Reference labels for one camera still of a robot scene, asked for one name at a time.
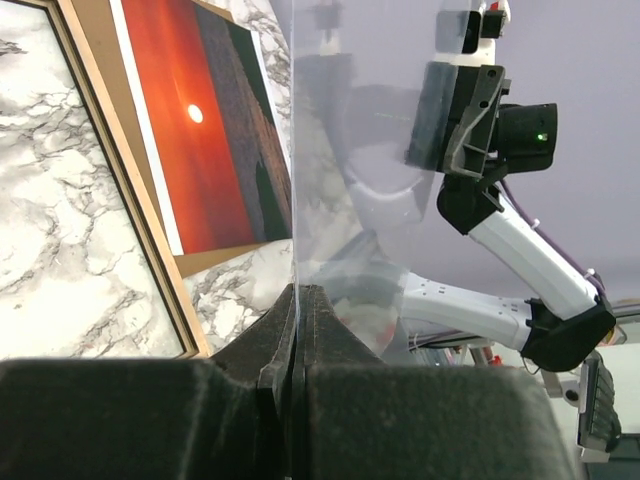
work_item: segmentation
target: cable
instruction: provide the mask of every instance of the cable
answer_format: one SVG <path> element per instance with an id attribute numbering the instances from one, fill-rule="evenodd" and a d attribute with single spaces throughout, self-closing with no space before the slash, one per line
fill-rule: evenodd
<path id="1" fill-rule="evenodd" d="M 451 348 L 452 346 L 456 346 L 464 342 L 481 339 L 482 337 L 478 337 L 476 335 L 456 337 L 455 334 L 451 335 L 451 333 L 443 333 L 440 335 L 420 335 L 416 333 L 409 336 L 409 349 L 424 347 L 439 350 L 443 348 Z"/>
<path id="2" fill-rule="evenodd" d="M 520 358 L 522 358 L 522 365 L 524 366 L 524 369 L 527 371 L 529 375 L 537 375 L 538 372 L 541 370 L 540 367 L 538 367 L 534 372 L 532 372 L 531 370 L 529 370 L 529 365 L 527 365 L 527 362 L 525 361 L 524 357 L 520 357 Z"/>

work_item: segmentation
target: white border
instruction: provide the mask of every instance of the white border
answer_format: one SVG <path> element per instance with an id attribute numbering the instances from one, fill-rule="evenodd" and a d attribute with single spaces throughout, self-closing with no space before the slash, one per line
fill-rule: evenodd
<path id="1" fill-rule="evenodd" d="M 127 74 L 127 79 L 129 80 L 131 95 L 133 96 L 133 103 L 138 114 L 142 140 L 144 142 L 144 147 L 149 159 L 149 165 L 151 167 L 151 178 L 153 179 L 156 194 L 158 195 L 160 215 L 162 216 L 162 221 L 164 223 L 169 248 L 173 255 L 184 255 L 182 242 L 180 240 L 180 233 L 178 232 L 178 225 L 176 224 L 176 217 L 173 213 L 171 198 L 169 197 L 169 189 L 167 188 L 167 182 L 164 177 L 164 172 L 162 171 L 160 154 L 158 153 L 158 147 L 153 136 L 149 111 L 147 110 L 147 104 L 144 100 L 142 83 L 140 82 L 138 68 L 133 55 L 133 47 L 131 46 L 131 39 L 129 38 L 129 31 L 127 29 L 127 21 L 124 16 L 122 2 L 121 0 L 109 0 L 109 2 L 111 4 L 113 21 L 116 26 L 118 43 L 120 44 L 120 52 L 122 53 L 122 59 L 124 61 L 124 68 Z"/>
<path id="2" fill-rule="evenodd" d="M 251 32 L 251 39 L 253 40 L 253 47 L 256 51 L 256 57 L 258 57 L 258 64 L 260 65 L 260 73 L 262 74 L 262 83 L 267 92 L 267 99 L 269 101 L 269 107 L 271 108 L 271 116 L 276 126 L 276 133 L 278 134 L 278 141 L 280 142 L 280 149 L 282 150 L 282 157 L 289 172 L 289 178 L 291 178 L 291 156 L 289 155 L 289 149 L 284 142 L 284 135 L 282 134 L 282 122 L 280 121 L 280 113 L 276 108 L 276 102 L 274 100 L 273 88 L 271 85 L 271 79 L 267 73 L 267 66 L 264 63 L 264 54 L 262 52 L 262 44 L 260 43 L 260 34 L 253 30 Z"/>

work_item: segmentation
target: wooden frame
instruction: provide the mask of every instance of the wooden frame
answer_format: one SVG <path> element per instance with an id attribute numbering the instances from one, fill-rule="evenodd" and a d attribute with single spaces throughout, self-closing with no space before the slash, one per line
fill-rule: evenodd
<path id="1" fill-rule="evenodd" d="M 178 358 L 211 356 L 211 347 L 191 304 L 72 1 L 3 1 L 46 11 L 169 317 L 184 348 L 184 353 Z"/>

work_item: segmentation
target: orange sky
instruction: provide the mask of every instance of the orange sky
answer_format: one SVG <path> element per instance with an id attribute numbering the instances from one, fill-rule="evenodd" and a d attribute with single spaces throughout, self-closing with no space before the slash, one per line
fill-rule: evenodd
<path id="1" fill-rule="evenodd" d="M 194 4 L 148 5 L 122 0 L 184 253 L 255 243 Z M 189 105 L 202 112 L 202 123 L 191 119 Z"/>

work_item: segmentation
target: sunset painting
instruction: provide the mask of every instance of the sunset painting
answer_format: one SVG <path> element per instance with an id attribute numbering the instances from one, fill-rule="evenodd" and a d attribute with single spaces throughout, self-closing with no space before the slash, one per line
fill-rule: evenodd
<path id="1" fill-rule="evenodd" d="M 255 32 L 194 0 L 111 0 L 174 255 L 291 236 L 291 183 Z"/>

